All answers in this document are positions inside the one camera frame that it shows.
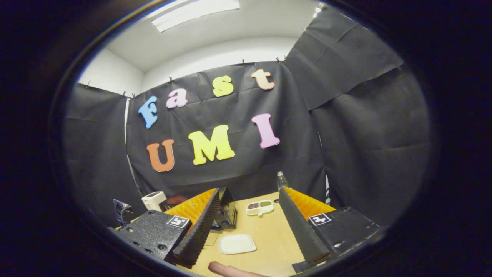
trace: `pink letter i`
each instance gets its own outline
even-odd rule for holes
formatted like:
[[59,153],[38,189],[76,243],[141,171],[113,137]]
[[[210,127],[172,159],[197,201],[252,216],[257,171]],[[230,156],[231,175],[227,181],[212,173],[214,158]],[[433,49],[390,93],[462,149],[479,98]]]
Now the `pink letter i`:
[[275,134],[270,125],[270,117],[271,115],[269,113],[263,113],[251,118],[251,121],[256,123],[258,131],[260,131],[261,148],[267,148],[280,143],[280,139],[275,137]]

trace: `white wall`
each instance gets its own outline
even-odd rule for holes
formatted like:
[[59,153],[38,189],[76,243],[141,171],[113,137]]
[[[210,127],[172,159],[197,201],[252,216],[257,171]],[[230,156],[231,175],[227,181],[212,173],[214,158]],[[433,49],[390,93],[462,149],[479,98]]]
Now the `white wall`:
[[141,92],[173,79],[221,66],[259,61],[283,61],[296,43],[290,37],[259,37],[228,41],[204,47],[178,56],[148,71],[142,82]]
[[126,96],[140,94],[144,73],[134,65],[115,55],[108,49],[102,50],[80,76],[78,82]]

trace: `white device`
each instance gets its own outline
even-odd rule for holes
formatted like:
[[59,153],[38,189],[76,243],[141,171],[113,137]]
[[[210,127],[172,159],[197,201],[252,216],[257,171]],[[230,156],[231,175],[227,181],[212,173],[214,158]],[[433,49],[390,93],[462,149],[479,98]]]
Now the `white device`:
[[152,192],[151,194],[142,197],[142,201],[144,202],[145,207],[147,207],[147,210],[154,209],[160,211],[159,203],[166,199],[163,191]]

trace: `black fabric backdrop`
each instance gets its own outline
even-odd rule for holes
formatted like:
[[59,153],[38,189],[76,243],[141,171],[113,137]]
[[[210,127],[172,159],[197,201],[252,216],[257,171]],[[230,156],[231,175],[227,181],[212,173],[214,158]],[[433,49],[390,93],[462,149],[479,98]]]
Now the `black fabric backdrop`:
[[147,209],[131,176],[124,142],[126,97],[76,84],[66,106],[63,143],[75,201],[117,227],[113,198]]
[[[265,91],[250,75],[257,69],[271,73],[275,87]],[[219,76],[232,78],[234,91],[216,97],[212,81]],[[168,94],[187,90],[188,103],[167,108]],[[138,109],[156,96],[157,121],[146,129]],[[272,115],[270,124],[280,144],[260,148],[261,137],[251,118]],[[188,135],[202,131],[210,139],[214,127],[228,125],[228,138],[235,157],[194,165],[193,145]],[[283,64],[258,62],[225,66],[191,74],[150,89],[130,102],[127,122],[127,150],[137,183],[144,193],[202,192],[226,185],[237,200],[276,191],[277,171],[283,171],[292,188],[325,200],[325,171],[318,134],[299,94],[292,74]],[[146,150],[148,144],[173,139],[175,164],[168,172],[155,171]],[[166,162],[159,147],[161,163]]]
[[422,89],[373,32],[320,12],[285,61],[316,124],[330,193],[388,225],[417,192],[435,147]]

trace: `orange soft pad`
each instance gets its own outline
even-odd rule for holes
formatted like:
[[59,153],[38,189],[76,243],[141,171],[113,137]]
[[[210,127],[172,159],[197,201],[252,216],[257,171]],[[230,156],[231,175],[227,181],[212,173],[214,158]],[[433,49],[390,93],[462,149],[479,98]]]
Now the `orange soft pad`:
[[285,188],[285,191],[290,196],[290,199],[296,204],[297,208],[303,214],[304,219],[309,220],[310,216],[320,213],[326,213],[336,210],[334,207],[328,206],[325,203],[307,196],[304,193],[298,192],[291,188]]
[[193,198],[184,201],[183,203],[180,203],[179,205],[170,208],[169,210],[165,211],[165,213],[189,218],[191,221],[191,227],[188,230],[189,232],[195,225],[196,221],[198,221],[198,219],[202,215],[214,191],[215,189],[213,188],[204,193],[201,193]]

